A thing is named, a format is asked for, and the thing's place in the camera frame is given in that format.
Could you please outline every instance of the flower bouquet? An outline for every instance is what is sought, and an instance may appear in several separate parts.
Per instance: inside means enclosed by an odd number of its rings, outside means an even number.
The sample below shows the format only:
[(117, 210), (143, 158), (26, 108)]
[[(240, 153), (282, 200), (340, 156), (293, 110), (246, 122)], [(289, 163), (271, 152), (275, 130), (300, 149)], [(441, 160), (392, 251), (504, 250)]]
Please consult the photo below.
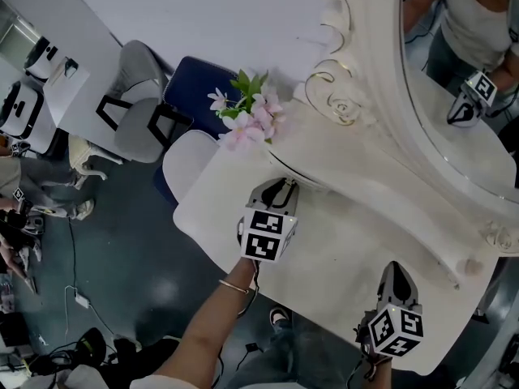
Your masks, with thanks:
[(238, 80), (231, 80), (233, 87), (242, 93), (242, 99), (233, 102), (216, 88), (216, 93), (208, 94), (214, 100), (210, 109), (217, 112), (230, 132), (220, 134), (218, 143), (229, 150), (247, 150), (253, 143), (272, 143), (272, 137), (285, 121), (283, 108), (279, 104), (274, 87), (268, 86), (268, 73), (255, 75), (249, 79), (239, 71)]

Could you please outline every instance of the black armrest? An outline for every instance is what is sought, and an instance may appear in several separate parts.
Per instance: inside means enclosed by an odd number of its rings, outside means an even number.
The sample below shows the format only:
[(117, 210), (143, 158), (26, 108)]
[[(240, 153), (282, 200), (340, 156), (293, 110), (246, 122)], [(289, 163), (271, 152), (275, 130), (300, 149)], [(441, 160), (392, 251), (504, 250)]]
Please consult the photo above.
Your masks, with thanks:
[(129, 109), (133, 104), (130, 102), (125, 102), (124, 100), (118, 100), (116, 98), (112, 98), (111, 96), (105, 95), (103, 96), (103, 99), (99, 103), (96, 109), (97, 115), (99, 115), (104, 122), (106, 122), (110, 128), (114, 131), (117, 131), (118, 125), (115, 123), (115, 121), (105, 112), (105, 105), (111, 104), (115, 105), (117, 107), (126, 108)]
[(148, 129), (155, 136), (158, 142), (164, 147), (169, 147), (171, 142), (169, 141), (169, 135), (162, 134), (161, 129), (157, 126), (160, 117), (166, 117), (174, 121), (171, 132), (175, 131), (175, 128), (179, 122), (188, 127), (193, 124), (193, 118), (179, 113), (169, 105), (164, 103), (157, 105), (155, 111), (153, 111), (151, 119), (149, 120)]

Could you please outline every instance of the bracelet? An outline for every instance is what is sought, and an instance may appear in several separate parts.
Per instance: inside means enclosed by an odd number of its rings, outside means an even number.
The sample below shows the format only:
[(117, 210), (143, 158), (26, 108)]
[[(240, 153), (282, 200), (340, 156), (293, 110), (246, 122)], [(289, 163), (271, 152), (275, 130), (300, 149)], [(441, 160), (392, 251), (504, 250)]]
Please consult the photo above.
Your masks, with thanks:
[(229, 284), (227, 281), (218, 280), (218, 282), (220, 284), (222, 284), (222, 285), (225, 285), (226, 287), (229, 287), (230, 289), (234, 289), (236, 291), (239, 291), (240, 293), (244, 293), (244, 294), (248, 294), (249, 293), (248, 289), (241, 289), (241, 288), (237, 287), (236, 285)]

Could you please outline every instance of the ornate white mirror frame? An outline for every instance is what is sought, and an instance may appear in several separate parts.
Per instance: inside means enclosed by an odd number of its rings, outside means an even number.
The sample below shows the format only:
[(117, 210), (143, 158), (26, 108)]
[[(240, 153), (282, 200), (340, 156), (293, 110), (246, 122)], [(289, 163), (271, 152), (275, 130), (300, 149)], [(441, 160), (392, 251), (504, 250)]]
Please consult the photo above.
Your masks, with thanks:
[(306, 81), (310, 104), (339, 125), (356, 126), (456, 206), (491, 245), (519, 252), (517, 190), (468, 177), (422, 128), (415, 112), (422, 106), (411, 98), (406, 80), (401, 0), (330, 1), (322, 24), (335, 36)]

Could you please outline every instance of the navy blue chair back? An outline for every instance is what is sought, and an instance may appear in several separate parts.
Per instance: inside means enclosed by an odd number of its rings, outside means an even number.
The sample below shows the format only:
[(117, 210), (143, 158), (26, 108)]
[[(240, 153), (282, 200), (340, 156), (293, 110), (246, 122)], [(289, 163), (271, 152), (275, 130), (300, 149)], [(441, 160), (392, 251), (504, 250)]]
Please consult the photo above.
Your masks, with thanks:
[(202, 130), (218, 139), (229, 129), (224, 126), (215, 111), (209, 109), (213, 100), (209, 93), (218, 88), (227, 93), (227, 99), (238, 102), (241, 92), (230, 84), (237, 75), (225, 68), (206, 61), (186, 56), (168, 82), (164, 91), (164, 102), (176, 108), (179, 113), (193, 118), (191, 129)]

